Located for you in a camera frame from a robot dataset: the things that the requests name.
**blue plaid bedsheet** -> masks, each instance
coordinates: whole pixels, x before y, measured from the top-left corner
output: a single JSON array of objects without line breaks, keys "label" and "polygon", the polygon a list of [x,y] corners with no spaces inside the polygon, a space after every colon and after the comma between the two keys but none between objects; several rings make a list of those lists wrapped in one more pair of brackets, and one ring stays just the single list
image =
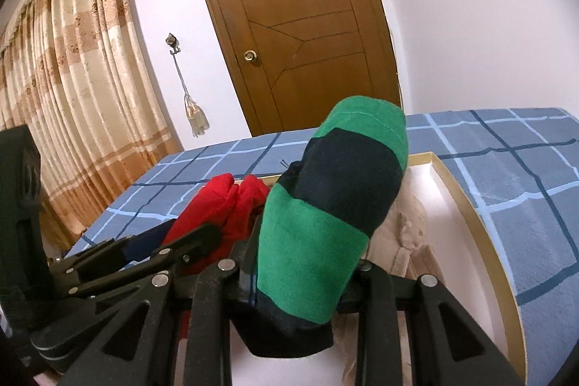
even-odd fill
[{"label": "blue plaid bedsheet", "polygon": [[[124,192],[70,254],[177,217],[212,178],[275,175],[314,130],[214,144],[164,158]],[[546,386],[579,338],[579,121],[561,109],[407,117],[411,153],[432,151],[476,207],[519,305],[529,386]]]}]

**curtain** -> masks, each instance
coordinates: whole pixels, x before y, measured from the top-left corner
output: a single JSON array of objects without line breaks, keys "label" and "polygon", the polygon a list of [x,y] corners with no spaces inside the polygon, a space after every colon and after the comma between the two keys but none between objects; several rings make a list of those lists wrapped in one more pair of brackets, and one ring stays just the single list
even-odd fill
[{"label": "curtain", "polygon": [[48,237],[60,245],[178,151],[128,0],[21,0],[0,37],[0,130],[24,123],[41,153],[44,220],[69,232]]}]

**open box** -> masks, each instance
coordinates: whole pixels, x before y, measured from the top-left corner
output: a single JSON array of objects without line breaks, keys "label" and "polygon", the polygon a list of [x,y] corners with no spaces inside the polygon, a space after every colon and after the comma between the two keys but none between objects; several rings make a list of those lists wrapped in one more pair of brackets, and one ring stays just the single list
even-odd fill
[{"label": "open box", "polygon": [[[476,210],[434,153],[409,157],[412,192],[427,213],[426,237],[448,290],[478,322],[526,381],[526,348],[515,296]],[[279,176],[262,178],[273,186]],[[344,360],[332,347],[297,359],[251,355],[235,329],[231,335],[234,386],[339,386]]]}]

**red sock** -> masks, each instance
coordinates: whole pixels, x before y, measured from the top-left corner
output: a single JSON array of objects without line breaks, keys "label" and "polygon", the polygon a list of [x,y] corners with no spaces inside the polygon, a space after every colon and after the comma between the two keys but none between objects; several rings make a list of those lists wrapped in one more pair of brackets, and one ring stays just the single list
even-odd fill
[{"label": "red sock", "polygon": [[236,241],[250,236],[253,223],[265,204],[269,188],[248,175],[241,185],[235,184],[231,174],[213,177],[180,214],[165,236],[163,244],[196,229],[203,223],[221,226],[221,244],[210,255],[189,267],[188,273],[199,273],[205,267],[229,256]]}]

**black plastic linkage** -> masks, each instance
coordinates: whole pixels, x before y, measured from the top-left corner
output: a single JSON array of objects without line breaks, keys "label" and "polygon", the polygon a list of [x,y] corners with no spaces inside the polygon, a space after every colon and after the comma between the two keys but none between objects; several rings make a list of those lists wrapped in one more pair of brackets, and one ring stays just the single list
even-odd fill
[{"label": "black plastic linkage", "polygon": [[[235,244],[230,259],[199,275],[181,276],[183,256],[193,263],[215,246],[214,228],[193,233],[153,250],[151,260],[137,266],[139,271],[133,267],[87,281],[74,296],[54,304],[53,320],[31,340],[42,357],[64,373],[61,386],[172,385],[179,320],[185,311],[190,317],[183,385],[232,385],[229,322],[255,310],[258,231]],[[107,242],[100,250],[108,248],[106,257],[115,259],[120,247],[125,250],[126,243]],[[79,258],[93,263],[97,254],[89,250]],[[76,263],[69,268],[101,273]],[[111,281],[114,275],[119,278]],[[406,317],[414,386],[523,386],[502,353],[436,278],[392,276],[369,261],[361,261],[337,308],[339,314],[359,313],[356,386],[382,386],[386,380],[389,386],[402,386],[399,311]]]}]

